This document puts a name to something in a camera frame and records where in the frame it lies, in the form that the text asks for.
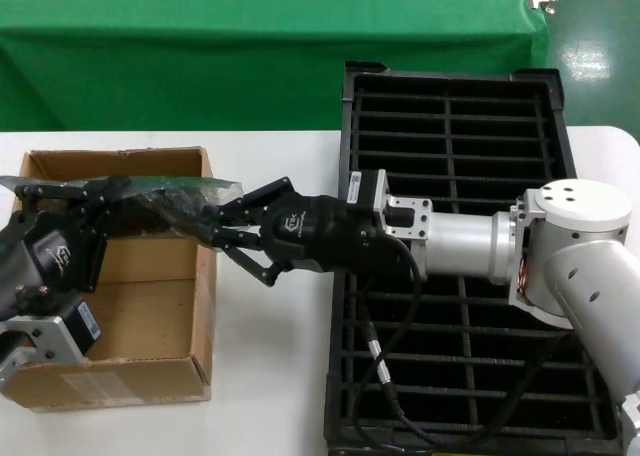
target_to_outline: open cardboard box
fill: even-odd
[[[124,174],[211,176],[203,148],[37,151],[21,176],[56,181]],[[3,393],[33,410],[210,399],[216,256],[180,238],[108,243],[85,300],[102,330],[83,365],[22,368]]]

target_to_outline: black grid tray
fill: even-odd
[[[394,195],[429,197],[435,211],[491,215],[527,188],[575,177],[554,70],[485,77],[352,65],[343,104],[341,197],[350,170],[386,169]],[[371,358],[357,327],[362,284],[336,277],[325,408],[331,454],[363,447],[351,427],[355,390]],[[423,285],[418,317],[387,358],[400,402],[423,430],[455,440],[489,422],[524,360],[558,334],[509,306],[507,293],[462,277],[433,276]],[[376,283],[368,306],[382,344],[411,298],[408,282]],[[361,418],[376,437],[423,445],[393,418],[375,384]],[[500,435],[472,449],[619,454],[613,405],[584,351],[574,347],[546,363]]]

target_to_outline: clear plastic bag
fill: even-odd
[[[23,185],[55,185],[82,188],[106,177],[67,182],[0,176],[0,185],[11,191]],[[215,178],[181,176],[133,176],[120,195],[112,198],[112,237],[158,236],[173,232],[210,245],[217,208],[243,196],[242,185]],[[66,211],[68,202],[49,200],[40,209]]]

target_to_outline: green tablecloth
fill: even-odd
[[[0,129],[340,126],[345,60],[545,62],[527,0],[0,0]]]

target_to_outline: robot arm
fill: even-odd
[[[100,336],[81,294],[95,289],[121,209],[113,196],[126,184],[109,178],[79,189],[16,188],[24,209],[0,232],[0,334],[10,336],[0,348],[0,387],[28,362],[80,363]],[[47,198],[67,201],[68,209],[39,210]],[[346,201],[302,196],[283,178],[209,208],[193,227],[200,242],[268,286],[293,269],[409,277],[398,241],[423,278],[509,285],[510,304],[575,329],[621,405],[628,454],[640,454],[631,452],[640,451],[640,345],[633,337],[640,263],[623,246],[630,214],[620,191],[583,180],[528,190],[493,216],[438,213],[428,199],[390,194],[384,171],[359,171]],[[259,233],[239,229],[247,226]],[[243,250],[263,251],[272,264],[262,267]],[[380,354],[379,345],[370,347]],[[383,361],[379,374],[388,376]]]

